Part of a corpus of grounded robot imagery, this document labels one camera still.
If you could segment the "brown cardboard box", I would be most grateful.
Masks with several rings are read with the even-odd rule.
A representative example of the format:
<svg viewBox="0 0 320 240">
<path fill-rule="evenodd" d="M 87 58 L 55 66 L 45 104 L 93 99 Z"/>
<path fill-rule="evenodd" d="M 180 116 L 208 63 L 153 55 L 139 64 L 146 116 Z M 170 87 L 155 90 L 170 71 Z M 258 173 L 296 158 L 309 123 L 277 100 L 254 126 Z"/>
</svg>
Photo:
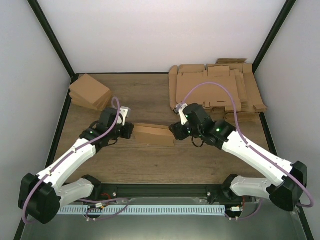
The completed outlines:
<svg viewBox="0 0 320 240">
<path fill-rule="evenodd" d="M 135 123 L 133 128 L 135 140 L 140 144 L 174 147 L 175 137 L 168 126 Z"/>
</svg>

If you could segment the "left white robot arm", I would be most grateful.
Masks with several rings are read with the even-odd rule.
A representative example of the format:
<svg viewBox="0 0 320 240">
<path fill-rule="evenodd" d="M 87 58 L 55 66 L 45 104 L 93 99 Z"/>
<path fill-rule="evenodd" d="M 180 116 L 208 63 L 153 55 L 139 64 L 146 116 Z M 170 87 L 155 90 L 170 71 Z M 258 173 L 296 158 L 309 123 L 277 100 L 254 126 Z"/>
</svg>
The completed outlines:
<svg viewBox="0 0 320 240">
<path fill-rule="evenodd" d="M 22 220 L 26 224 L 28 216 L 47 224 L 59 210 L 73 202 L 102 204 L 102 183 L 90 175 L 76 182 L 66 184 L 66 180 L 87 160 L 102 148 L 110 146 L 110 141 L 119 138 L 130 139 L 134 125 L 127 122 L 130 108 L 107 107 L 99 120 L 84 130 L 75 144 L 46 169 L 33 175 L 28 173 L 21 180 L 18 207 L 22 210 Z"/>
</svg>

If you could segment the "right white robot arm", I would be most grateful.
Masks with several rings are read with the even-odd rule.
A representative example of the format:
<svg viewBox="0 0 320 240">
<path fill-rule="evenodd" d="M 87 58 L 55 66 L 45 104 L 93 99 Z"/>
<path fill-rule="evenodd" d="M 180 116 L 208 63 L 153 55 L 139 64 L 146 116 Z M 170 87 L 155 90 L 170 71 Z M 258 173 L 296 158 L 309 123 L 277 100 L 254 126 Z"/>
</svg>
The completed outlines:
<svg viewBox="0 0 320 240">
<path fill-rule="evenodd" d="M 246 178 L 231 174 L 222 188 L 229 202 L 251 196 L 269 199 L 278 208 L 291 212 L 307 186 L 307 166 L 300 161 L 282 159 L 250 141 L 225 120 L 214 121 L 197 104 L 178 104 L 175 113 L 180 121 L 170 125 L 176 140 L 201 139 L 204 144 L 229 153 L 260 172 L 262 178 Z"/>
</svg>

